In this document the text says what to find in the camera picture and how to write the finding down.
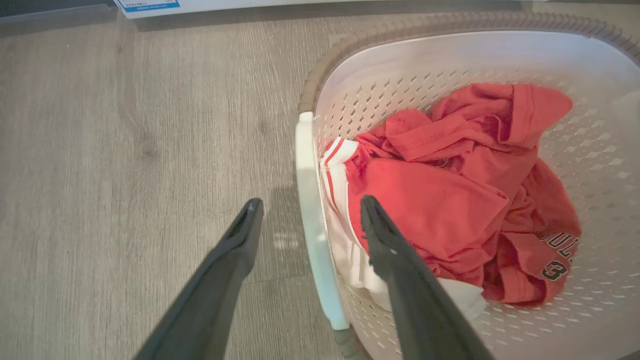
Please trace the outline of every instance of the wood grain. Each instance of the wood grain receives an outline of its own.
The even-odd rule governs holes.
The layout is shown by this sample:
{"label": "wood grain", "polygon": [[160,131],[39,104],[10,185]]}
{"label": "wood grain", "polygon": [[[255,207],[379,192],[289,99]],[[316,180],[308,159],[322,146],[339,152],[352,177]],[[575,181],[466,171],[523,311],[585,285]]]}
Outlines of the wood grain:
{"label": "wood grain", "polygon": [[[227,357],[339,359],[298,211],[307,72],[368,24],[519,7],[340,4],[0,29],[0,358],[130,358],[243,203],[261,197]],[[640,6],[534,9],[640,35]]]}

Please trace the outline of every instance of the red clothing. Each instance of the red clothing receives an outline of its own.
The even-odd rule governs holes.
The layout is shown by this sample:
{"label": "red clothing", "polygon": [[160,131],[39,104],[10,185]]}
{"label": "red clothing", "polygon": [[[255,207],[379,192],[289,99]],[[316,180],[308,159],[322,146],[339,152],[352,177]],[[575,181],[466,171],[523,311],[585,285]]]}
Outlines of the red clothing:
{"label": "red clothing", "polygon": [[368,251],[360,224],[366,193],[436,276],[482,286],[488,300],[550,300],[566,282],[580,226],[538,158],[538,140],[571,107],[548,88],[473,84],[429,116],[400,111],[358,135],[345,162],[358,240]]}

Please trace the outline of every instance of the basket rim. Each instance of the basket rim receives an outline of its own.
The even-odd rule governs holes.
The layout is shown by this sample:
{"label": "basket rim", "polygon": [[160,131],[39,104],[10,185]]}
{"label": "basket rim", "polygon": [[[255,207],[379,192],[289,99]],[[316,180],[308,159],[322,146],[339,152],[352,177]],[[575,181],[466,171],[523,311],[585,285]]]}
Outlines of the basket rim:
{"label": "basket rim", "polygon": [[313,112],[320,91],[331,73],[349,57],[367,48],[437,35],[513,30],[573,33],[596,38],[617,48],[640,67],[638,40],[623,35],[621,28],[598,19],[558,13],[526,12],[465,12],[427,15],[388,22],[357,31],[331,46],[307,76],[298,103],[298,113]]}

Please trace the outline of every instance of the blue label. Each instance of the blue label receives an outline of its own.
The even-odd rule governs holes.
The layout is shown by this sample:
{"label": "blue label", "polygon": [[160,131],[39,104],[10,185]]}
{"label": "blue label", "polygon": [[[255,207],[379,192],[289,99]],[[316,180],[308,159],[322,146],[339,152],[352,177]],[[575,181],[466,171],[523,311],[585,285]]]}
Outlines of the blue label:
{"label": "blue label", "polygon": [[172,3],[162,3],[162,4],[150,4],[150,5],[142,5],[142,4],[130,4],[124,5],[121,0],[118,0],[120,6],[124,9],[125,12],[145,12],[149,10],[158,10],[158,9],[169,9],[169,8],[179,8],[180,4],[177,0],[174,0]]}

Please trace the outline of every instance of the red stripe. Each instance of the red stripe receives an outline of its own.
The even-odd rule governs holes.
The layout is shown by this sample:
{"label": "red stripe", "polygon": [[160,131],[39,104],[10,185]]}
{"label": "red stripe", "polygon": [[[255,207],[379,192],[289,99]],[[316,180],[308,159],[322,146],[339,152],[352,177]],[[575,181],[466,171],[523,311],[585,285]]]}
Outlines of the red stripe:
{"label": "red stripe", "polygon": [[[335,149],[333,150],[333,152],[329,155],[329,157],[324,161],[324,165],[327,167],[329,164],[329,160],[331,160],[335,154],[338,152],[338,150],[340,149],[340,146],[342,145],[342,143],[344,143],[344,138],[341,138],[340,141],[338,142],[338,145],[336,145]],[[340,213],[340,211],[338,211],[338,205],[335,204],[335,196],[333,194],[333,181],[331,179],[331,172],[329,170],[326,171],[326,179],[329,182],[329,193],[331,194],[331,201],[333,202],[333,209],[337,212]]]}

